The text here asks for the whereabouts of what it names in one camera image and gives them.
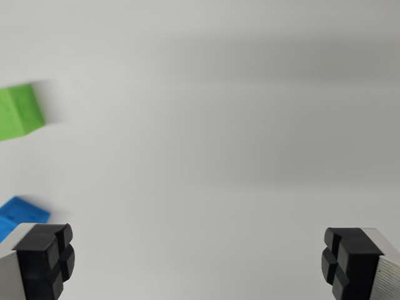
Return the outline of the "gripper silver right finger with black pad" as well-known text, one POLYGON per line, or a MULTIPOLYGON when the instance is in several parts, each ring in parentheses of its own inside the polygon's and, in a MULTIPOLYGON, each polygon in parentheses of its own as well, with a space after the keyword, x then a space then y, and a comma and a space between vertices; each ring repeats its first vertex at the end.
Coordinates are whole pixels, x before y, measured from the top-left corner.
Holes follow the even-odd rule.
POLYGON ((376 228, 329 227, 321 256, 338 300, 399 299, 399 251, 376 228))

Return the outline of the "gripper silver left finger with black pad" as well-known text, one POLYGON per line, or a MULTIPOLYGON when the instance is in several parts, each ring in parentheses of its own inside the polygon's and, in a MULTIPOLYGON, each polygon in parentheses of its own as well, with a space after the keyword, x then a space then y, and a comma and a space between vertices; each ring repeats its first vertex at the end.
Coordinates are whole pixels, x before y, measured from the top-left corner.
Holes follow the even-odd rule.
POLYGON ((1 241, 1 299, 59 299, 74 269, 72 239, 70 224, 19 224, 1 241))

